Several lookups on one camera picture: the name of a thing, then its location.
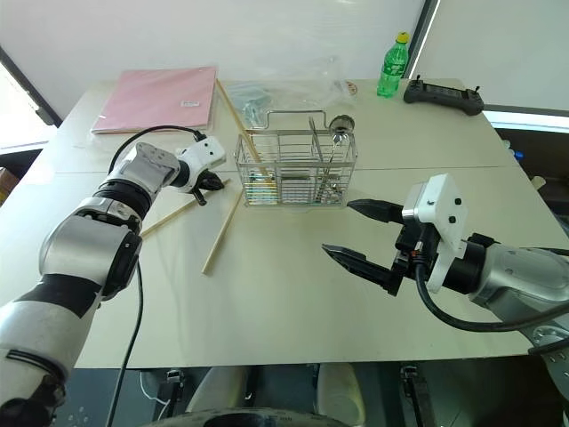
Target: black game controller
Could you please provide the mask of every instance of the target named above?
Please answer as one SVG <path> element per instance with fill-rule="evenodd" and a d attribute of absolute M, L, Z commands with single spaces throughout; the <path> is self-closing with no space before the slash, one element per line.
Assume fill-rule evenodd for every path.
<path fill-rule="evenodd" d="M 415 80 L 411 80 L 407 89 L 405 89 L 405 94 L 403 95 L 405 102 L 433 102 L 435 104 L 461 109 L 469 116 L 480 114 L 484 109 L 484 102 L 482 98 L 480 98 L 480 93 L 478 93 L 480 86 L 477 86 L 474 91 L 472 89 L 461 91 L 459 89 L 453 89 L 452 87 L 429 85 L 423 83 L 419 77 L 421 76 L 417 76 Z"/>

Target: plastic bag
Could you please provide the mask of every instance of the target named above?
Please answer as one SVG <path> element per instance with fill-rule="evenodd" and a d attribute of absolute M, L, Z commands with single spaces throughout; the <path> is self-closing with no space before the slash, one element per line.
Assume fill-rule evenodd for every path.
<path fill-rule="evenodd" d="M 228 96 L 245 126 L 263 127 L 272 109 L 324 109 L 350 101 L 341 60 L 332 56 L 266 75 L 260 81 L 228 86 Z"/>

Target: bottle cap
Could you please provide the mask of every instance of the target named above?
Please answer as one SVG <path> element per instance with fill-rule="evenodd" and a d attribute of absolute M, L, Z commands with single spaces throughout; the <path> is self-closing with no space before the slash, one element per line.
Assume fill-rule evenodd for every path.
<path fill-rule="evenodd" d="M 409 41 L 409 33 L 399 33 L 395 39 L 398 43 L 407 43 Z"/>

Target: green bottle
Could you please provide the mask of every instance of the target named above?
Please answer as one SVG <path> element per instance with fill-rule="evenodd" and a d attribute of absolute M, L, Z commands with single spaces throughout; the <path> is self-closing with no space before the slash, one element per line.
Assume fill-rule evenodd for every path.
<path fill-rule="evenodd" d="M 377 83 L 378 96 L 385 98 L 391 98 L 397 93 L 399 80 L 401 80 L 407 61 L 409 61 L 409 52 L 407 51 L 409 35 L 399 33 L 395 41 L 393 47 L 385 54 L 380 81 Z"/>

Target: pink folder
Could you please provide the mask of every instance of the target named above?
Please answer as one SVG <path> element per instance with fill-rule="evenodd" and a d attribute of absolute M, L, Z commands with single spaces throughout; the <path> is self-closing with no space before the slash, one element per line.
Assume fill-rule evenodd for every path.
<path fill-rule="evenodd" d="M 151 126 L 206 127 L 215 67 L 129 70 L 92 127 L 93 133 L 132 133 Z"/>

